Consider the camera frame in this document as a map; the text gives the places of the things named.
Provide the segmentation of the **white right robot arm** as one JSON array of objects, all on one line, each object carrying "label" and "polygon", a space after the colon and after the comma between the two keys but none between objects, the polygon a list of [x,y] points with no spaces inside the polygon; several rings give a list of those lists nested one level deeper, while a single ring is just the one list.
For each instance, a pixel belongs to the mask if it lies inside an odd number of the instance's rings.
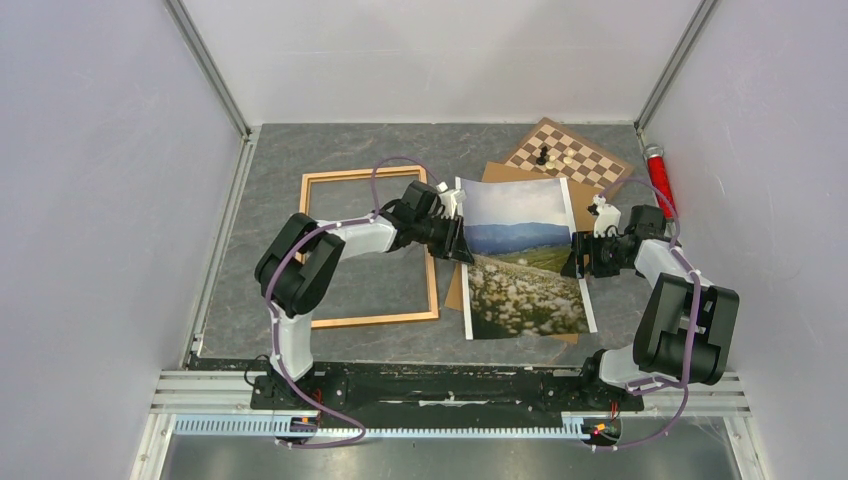
[{"label": "white right robot arm", "polygon": [[561,274],[583,280],[632,270],[652,288],[630,345],[600,350],[577,382],[580,400],[602,408],[619,391],[638,395],[663,387],[714,385],[726,370],[739,295],[704,277],[666,236],[661,208],[637,205],[625,228],[620,211],[597,197],[590,230],[572,236]]}]

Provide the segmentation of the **wooden picture frame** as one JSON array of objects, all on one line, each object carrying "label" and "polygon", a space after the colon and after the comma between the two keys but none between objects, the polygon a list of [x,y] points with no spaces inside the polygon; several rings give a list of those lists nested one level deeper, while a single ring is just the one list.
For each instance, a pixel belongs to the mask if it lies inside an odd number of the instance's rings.
[{"label": "wooden picture frame", "polygon": [[[309,212],[312,198],[312,186],[318,183],[334,183],[355,180],[377,180],[380,178],[413,177],[415,180],[426,182],[428,174],[421,166],[404,167],[378,167],[376,171],[369,169],[337,170],[320,173],[306,173],[302,175],[300,211],[304,214]],[[370,214],[362,217],[365,221],[363,226],[354,226],[352,220],[339,220],[329,222],[334,226],[333,233],[340,232],[343,240],[348,242],[342,260],[357,257],[364,254],[387,252],[391,245],[388,227],[370,227],[372,220]],[[436,284],[435,263],[432,257],[425,255],[425,280],[426,298],[428,306],[420,312],[408,312],[398,314],[366,315],[358,317],[344,317],[331,319],[318,319],[312,321],[312,327],[317,329],[359,327],[384,324],[399,324],[421,321],[432,321],[439,317],[438,292]]]}]

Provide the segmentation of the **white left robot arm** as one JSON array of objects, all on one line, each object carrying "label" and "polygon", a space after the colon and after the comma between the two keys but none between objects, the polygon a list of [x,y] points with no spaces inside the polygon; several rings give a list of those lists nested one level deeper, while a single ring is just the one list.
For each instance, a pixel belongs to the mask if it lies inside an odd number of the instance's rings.
[{"label": "white left robot arm", "polygon": [[324,299],[339,263],[365,254],[390,253],[412,243],[437,259],[471,265],[473,255],[459,212],[465,192],[441,182],[414,180],[399,199],[344,220],[292,215],[254,271],[271,319],[270,377],[276,396],[291,408],[307,405],[314,383],[313,312]]}]

